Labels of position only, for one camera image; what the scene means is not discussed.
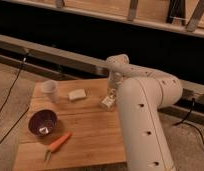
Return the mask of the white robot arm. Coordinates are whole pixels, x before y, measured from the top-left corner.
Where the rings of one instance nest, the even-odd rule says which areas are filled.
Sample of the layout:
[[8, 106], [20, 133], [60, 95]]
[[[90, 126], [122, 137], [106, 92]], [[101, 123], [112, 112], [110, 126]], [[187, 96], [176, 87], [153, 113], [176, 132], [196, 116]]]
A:
[[129, 171], [176, 171], [158, 110], [182, 96], [180, 80], [169, 73], [129, 63], [126, 54], [106, 59], [109, 86], [116, 90]]

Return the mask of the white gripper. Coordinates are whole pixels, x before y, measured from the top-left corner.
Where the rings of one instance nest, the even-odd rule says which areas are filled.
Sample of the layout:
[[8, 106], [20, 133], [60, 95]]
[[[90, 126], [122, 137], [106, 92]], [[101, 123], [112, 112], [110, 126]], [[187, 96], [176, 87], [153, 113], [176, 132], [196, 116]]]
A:
[[[123, 76], [118, 72], [111, 71], [108, 77], [108, 85], [110, 88], [117, 89], [122, 83]], [[113, 90], [108, 89], [108, 96], [113, 96]]]

